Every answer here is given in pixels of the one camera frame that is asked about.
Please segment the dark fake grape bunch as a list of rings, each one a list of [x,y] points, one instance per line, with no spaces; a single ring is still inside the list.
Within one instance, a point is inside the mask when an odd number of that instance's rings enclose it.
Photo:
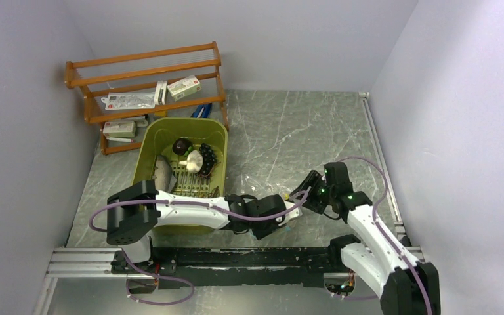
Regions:
[[[206,143],[201,144],[199,147],[199,153],[203,158],[203,164],[199,174],[203,177],[210,177],[214,166],[217,164],[217,156],[213,148]]]

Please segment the white fake mushroom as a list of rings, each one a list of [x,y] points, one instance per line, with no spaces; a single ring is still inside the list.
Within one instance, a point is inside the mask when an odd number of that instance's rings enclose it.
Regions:
[[[198,173],[203,167],[203,156],[198,150],[193,150],[186,156],[186,160],[180,161],[178,164],[185,167],[190,173]]]

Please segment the dark fake mangosteen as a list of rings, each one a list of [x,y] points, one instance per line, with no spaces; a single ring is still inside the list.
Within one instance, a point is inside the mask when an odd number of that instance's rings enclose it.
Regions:
[[[173,153],[178,156],[187,156],[193,150],[193,144],[187,138],[178,138],[172,145]]]

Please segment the olive green plastic bin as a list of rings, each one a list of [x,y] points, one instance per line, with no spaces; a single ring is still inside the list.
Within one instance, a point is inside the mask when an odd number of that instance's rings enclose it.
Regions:
[[[173,153],[172,145],[178,138],[187,138],[193,144],[194,150],[199,150],[202,143],[210,145],[216,156],[219,173],[219,187],[210,197],[220,197],[225,193],[226,162],[228,153],[228,131],[217,120],[189,117],[165,117],[151,123],[146,129],[132,183],[136,184],[143,180],[151,180],[154,174],[156,158],[163,155],[167,158],[173,173],[177,178],[175,190],[170,194],[185,197],[199,197],[200,176],[190,173],[185,167],[179,165],[186,156],[178,156]]]

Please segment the clear zip top bag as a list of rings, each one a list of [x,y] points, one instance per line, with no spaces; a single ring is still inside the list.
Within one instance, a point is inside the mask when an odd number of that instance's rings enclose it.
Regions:
[[[306,201],[307,197],[307,190],[285,195],[283,199],[285,214],[276,218],[276,226],[278,228],[285,228],[289,223],[299,219],[303,215],[303,203]]]

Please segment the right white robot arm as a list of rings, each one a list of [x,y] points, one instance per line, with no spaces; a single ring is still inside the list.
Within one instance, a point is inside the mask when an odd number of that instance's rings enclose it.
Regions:
[[[304,192],[304,208],[323,213],[331,207],[355,231],[331,240],[327,261],[334,271],[349,268],[359,276],[378,296],[383,314],[441,313],[437,268],[400,243],[378,215],[378,204],[354,189],[343,162],[309,172],[292,193]]]

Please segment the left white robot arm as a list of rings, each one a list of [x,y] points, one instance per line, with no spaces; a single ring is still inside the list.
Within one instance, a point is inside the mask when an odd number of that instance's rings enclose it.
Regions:
[[[279,195],[196,198],[157,190],[152,180],[140,181],[107,199],[106,242],[120,246],[140,273],[153,269],[150,232],[160,226],[205,227],[235,233],[251,232],[258,240],[301,216],[294,203]]]

